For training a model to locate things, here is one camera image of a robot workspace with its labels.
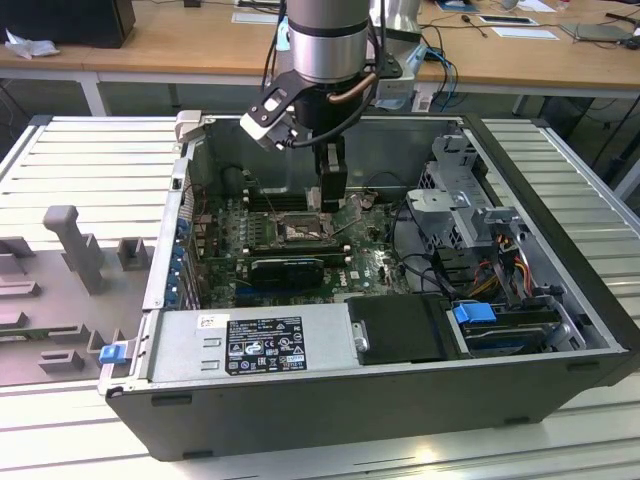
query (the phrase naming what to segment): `robotic arm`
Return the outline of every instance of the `robotic arm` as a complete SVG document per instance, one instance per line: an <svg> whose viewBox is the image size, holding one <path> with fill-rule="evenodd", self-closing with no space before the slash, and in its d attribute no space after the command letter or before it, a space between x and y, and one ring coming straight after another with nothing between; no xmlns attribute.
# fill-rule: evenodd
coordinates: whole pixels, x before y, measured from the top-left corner
<svg viewBox="0 0 640 480"><path fill-rule="evenodd" d="M281 1L282 17L285 5ZM406 26L398 17L406 17L407 12L399 11L398 6L406 8L407 4L415 10L415 30L419 0L391 1L389 8L385 0L372 0L377 28L369 16L369 0L286 2L293 70L273 80L240 124L265 148L313 148L324 212L338 210L346 189L342 133L376 98L381 80L403 76L403 68L386 52L386 20L391 14L394 22ZM369 62L368 40L374 52ZM295 122L287 112L290 106ZM311 131L310 138L297 138L296 123Z"/></svg>

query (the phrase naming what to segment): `black plastic cover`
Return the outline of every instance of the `black plastic cover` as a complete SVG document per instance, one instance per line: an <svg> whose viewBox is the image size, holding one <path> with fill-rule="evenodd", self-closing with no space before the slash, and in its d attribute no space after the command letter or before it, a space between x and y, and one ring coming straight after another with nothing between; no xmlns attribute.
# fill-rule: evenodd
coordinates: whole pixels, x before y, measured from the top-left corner
<svg viewBox="0 0 640 480"><path fill-rule="evenodd" d="M369 350L363 365L437 362L459 358L440 295L386 295L347 300L352 323L361 323Z"/></svg>

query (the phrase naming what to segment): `screw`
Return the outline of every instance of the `screw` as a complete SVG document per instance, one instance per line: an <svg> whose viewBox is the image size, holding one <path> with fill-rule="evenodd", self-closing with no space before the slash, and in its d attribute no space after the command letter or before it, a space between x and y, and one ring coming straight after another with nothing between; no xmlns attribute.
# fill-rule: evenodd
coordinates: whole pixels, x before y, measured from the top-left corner
<svg viewBox="0 0 640 480"><path fill-rule="evenodd" d="M354 340L357 352L364 353L369 350L369 345L367 345L367 341L363 337L357 337Z"/></svg>

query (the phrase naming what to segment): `computer case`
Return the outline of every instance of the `computer case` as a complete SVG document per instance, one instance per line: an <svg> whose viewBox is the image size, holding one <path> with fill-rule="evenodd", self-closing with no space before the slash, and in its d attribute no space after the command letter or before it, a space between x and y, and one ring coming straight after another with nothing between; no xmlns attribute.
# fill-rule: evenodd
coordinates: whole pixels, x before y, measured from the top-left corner
<svg viewBox="0 0 640 480"><path fill-rule="evenodd" d="M136 17L131 0L0 2L0 27L30 40L120 48Z"/></svg>

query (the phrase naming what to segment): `motherboard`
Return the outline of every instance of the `motherboard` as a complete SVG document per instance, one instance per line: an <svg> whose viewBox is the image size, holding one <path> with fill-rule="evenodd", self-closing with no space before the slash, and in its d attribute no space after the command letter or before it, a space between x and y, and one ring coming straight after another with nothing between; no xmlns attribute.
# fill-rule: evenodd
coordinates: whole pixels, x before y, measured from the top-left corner
<svg viewBox="0 0 640 480"><path fill-rule="evenodd" d="M392 210L356 193L333 214L210 198L195 219L202 308L343 302L409 293L390 251Z"/></svg>

